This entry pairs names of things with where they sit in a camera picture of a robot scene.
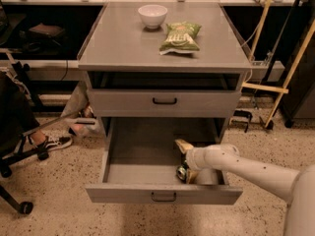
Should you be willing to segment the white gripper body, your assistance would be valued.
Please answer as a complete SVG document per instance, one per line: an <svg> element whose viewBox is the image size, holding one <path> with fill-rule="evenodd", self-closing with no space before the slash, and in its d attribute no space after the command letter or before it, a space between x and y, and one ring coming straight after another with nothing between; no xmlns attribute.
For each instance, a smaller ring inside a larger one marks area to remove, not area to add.
<svg viewBox="0 0 315 236"><path fill-rule="evenodd" d="M217 185L219 183L217 171L206 163L205 154L204 147L193 147L186 153L188 169L199 172L193 184Z"/></svg>

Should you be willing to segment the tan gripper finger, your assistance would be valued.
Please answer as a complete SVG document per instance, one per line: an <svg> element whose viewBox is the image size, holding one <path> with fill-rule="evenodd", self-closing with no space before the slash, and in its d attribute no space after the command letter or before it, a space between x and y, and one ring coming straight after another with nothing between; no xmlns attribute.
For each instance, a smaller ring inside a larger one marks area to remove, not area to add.
<svg viewBox="0 0 315 236"><path fill-rule="evenodd" d="M193 146L191 144L189 144L188 142L186 142L182 139L177 139L175 141L175 143L177 144L177 146L179 147L180 151L183 154L186 154L190 149L193 148Z"/></svg>
<svg viewBox="0 0 315 236"><path fill-rule="evenodd" d="M186 173L186 183L193 184L198 174L198 171L188 169Z"/></svg>

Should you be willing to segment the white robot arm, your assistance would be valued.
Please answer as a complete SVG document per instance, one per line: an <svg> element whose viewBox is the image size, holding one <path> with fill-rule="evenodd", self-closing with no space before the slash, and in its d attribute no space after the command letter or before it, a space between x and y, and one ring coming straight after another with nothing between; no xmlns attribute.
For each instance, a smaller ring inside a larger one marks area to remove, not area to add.
<svg viewBox="0 0 315 236"><path fill-rule="evenodd" d="M233 173L286 202L283 236L315 236L315 165L298 171L239 155L231 144L194 147L177 139L188 167Z"/></svg>

